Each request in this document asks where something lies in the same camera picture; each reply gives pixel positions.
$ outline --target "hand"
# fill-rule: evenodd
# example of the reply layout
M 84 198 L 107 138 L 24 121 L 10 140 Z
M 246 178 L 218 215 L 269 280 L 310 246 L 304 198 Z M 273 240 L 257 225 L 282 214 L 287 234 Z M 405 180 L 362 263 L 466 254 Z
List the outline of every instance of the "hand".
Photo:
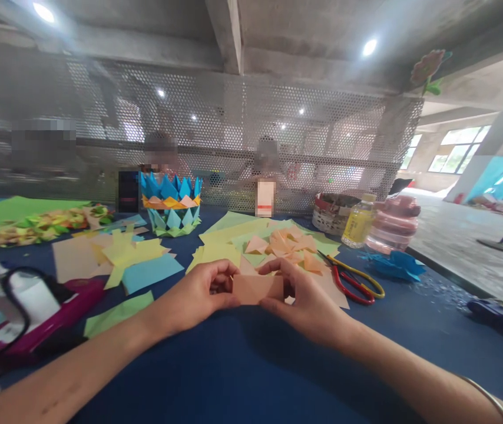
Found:
M 165 325 L 165 334 L 157 334 L 156 341 L 188 330 L 219 309 L 240 306 L 240 301 L 231 293 L 232 276 L 239 273 L 240 270 L 227 259 L 196 265 L 168 292 L 141 311 L 141 317 L 146 326 L 156 329 L 156 333 Z
M 345 314 L 306 272 L 286 259 L 278 258 L 258 269 L 266 275 L 278 271 L 283 276 L 286 296 L 295 298 L 294 305 L 276 299 L 262 299 L 260 305 L 287 321 L 308 339 L 338 349 L 352 338 L 358 322 Z

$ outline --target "blue tablecloth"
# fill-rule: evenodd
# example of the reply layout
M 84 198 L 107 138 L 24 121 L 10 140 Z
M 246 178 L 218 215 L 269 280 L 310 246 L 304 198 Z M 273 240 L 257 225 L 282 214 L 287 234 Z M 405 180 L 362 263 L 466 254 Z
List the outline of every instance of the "blue tablecloth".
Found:
M 198 234 L 225 212 L 204 207 L 203 222 L 196 231 L 164 238 L 163 245 L 173 249 L 177 260 L 187 267 L 192 253 L 202 244 Z M 312 228 L 307 219 L 297 222 Z M 368 262 L 358 256 L 358 251 L 342 246 L 338 258 L 367 270 Z M 0 249 L 0 260 L 35 266 L 51 274 L 55 271 L 49 244 Z M 154 297 L 182 276 L 179 273 L 151 286 Z M 451 285 L 431 270 L 424 278 Z M 503 399 L 502 335 L 465 316 L 449 298 L 423 295 L 406 283 L 377 279 L 386 290 L 385 299 L 371 307 L 351 304 L 351 316 L 431 362 L 472 378 Z M 109 290 L 88 316 L 124 298 L 121 286 Z M 77 331 L 82 332 L 83 327 L 84 320 Z M 13 371 L 0 382 L 7 387 L 33 370 Z M 419 418 L 365 369 L 315 346 L 255 306 L 218 312 L 153 347 L 73 419 L 76 423 L 120 424 L 413 421 Z

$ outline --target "metal mesh screen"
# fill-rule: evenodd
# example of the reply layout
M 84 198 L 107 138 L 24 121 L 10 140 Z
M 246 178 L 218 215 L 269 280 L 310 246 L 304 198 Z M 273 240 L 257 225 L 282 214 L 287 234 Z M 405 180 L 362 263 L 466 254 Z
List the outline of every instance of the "metal mesh screen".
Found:
M 253 211 L 260 176 L 278 182 L 277 211 L 309 212 L 320 191 L 384 198 L 421 110 L 401 96 L 0 50 L 0 196 L 114 201 L 116 171 L 152 163 L 144 139 L 159 131 L 177 140 L 176 172 L 204 178 L 206 204 Z M 75 122 L 74 159 L 14 163 L 12 122 L 48 118 Z

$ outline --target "water bottle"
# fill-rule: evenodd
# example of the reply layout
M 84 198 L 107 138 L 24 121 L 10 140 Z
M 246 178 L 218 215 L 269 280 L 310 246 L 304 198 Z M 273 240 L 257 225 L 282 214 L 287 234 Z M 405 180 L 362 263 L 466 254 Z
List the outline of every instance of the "water bottle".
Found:
M 411 196 L 397 196 L 376 206 L 376 215 L 365 241 L 368 247 L 384 254 L 405 251 L 418 227 L 421 207 Z
M 362 201 L 352 208 L 342 235 L 342 243 L 354 249 L 363 247 L 375 215 L 373 212 L 375 198 L 374 194 L 365 193 Z

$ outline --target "pink container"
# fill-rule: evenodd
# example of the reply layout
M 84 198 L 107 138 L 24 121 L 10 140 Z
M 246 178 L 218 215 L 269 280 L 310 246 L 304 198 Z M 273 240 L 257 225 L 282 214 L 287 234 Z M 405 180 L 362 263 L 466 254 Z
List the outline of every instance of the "pink container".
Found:
M 375 202 L 377 209 L 365 244 L 381 253 L 405 251 L 418 227 L 421 207 L 411 196 L 397 196 L 385 202 Z

